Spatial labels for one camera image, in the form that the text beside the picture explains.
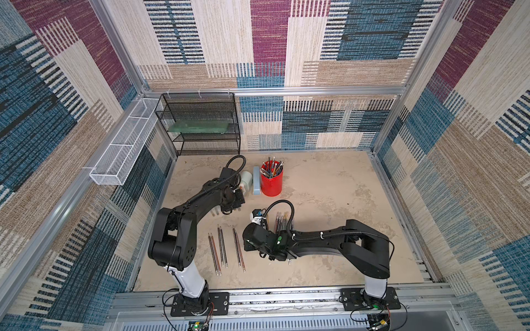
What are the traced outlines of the black striped pencil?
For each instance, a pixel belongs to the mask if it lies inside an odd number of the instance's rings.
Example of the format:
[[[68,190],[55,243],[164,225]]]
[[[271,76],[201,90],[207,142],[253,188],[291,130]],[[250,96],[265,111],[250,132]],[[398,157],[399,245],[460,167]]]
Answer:
[[[219,241],[219,257],[221,261],[221,266],[225,268],[225,258],[224,258],[224,249],[223,249],[223,243],[222,243],[222,233],[221,233],[221,227],[218,226],[218,241]]]
[[[208,242],[209,242],[209,245],[210,245],[210,250],[211,250],[211,255],[212,255],[212,259],[213,259],[213,264],[214,264],[215,274],[217,275],[217,273],[216,273],[216,268],[215,268],[215,266],[216,266],[216,265],[215,265],[215,260],[214,260],[214,258],[213,258],[213,252],[212,252],[212,245],[211,245],[211,238],[210,238],[210,235],[211,235],[211,233],[208,233]]]

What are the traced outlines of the red striped pencil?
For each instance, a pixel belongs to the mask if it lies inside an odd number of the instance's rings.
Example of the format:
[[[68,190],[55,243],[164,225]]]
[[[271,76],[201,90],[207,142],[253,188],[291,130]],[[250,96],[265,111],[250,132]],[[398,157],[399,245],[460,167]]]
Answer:
[[[221,276],[222,275],[221,264],[220,264],[220,261],[219,261],[218,251],[217,251],[217,248],[216,248],[216,245],[215,245],[215,240],[214,240],[214,237],[213,237],[212,234],[210,235],[210,238],[211,238],[213,258],[215,260],[215,265],[216,265],[215,266],[216,273],[217,273],[218,276]]]

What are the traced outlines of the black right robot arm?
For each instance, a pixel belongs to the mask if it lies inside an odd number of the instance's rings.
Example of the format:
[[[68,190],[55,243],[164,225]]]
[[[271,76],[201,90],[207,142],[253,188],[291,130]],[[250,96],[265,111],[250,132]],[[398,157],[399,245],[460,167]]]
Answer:
[[[270,260],[342,256],[364,275],[364,293],[368,297],[383,299],[388,292],[393,244],[386,235],[358,220],[349,219],[344,226],[332,230],[282,230],[277,234],[251,223],[242,238],[246,251],[256,250]]]

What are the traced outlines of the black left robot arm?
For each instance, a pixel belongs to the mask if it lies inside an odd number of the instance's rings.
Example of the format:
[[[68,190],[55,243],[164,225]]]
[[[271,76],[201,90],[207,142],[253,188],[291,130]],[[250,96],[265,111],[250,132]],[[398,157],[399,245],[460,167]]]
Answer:
[[[227,214],[242,206],[239,179],[237,170],[224,167],[218,178],[206,182],[188,201],[162,208],[156,215],[148,256],[178,283],[176,303],[190,313],[202,313],[209,306],[208,284],[195,264],[197,225],[216,207]]]

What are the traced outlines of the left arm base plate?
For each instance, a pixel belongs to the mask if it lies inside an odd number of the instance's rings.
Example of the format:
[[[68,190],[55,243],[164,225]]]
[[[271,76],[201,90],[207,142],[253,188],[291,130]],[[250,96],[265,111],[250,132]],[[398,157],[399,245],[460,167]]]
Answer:
[[[208,296],[189,298],[178,294],[171,305],[171,317],[226,316],[229,313],[230,293],[210,292]]]

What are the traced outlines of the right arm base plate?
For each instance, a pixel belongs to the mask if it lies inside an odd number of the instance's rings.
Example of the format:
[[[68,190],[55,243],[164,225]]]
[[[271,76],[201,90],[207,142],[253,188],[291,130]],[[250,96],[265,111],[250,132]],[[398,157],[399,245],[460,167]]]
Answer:
[[[396,289],[393,287],[387,287],[382,298],[369,296],[365,293],[364,288],[343,288],[340,291],[338,301],[343,305],[344,310],[349,312],[401,309]]]

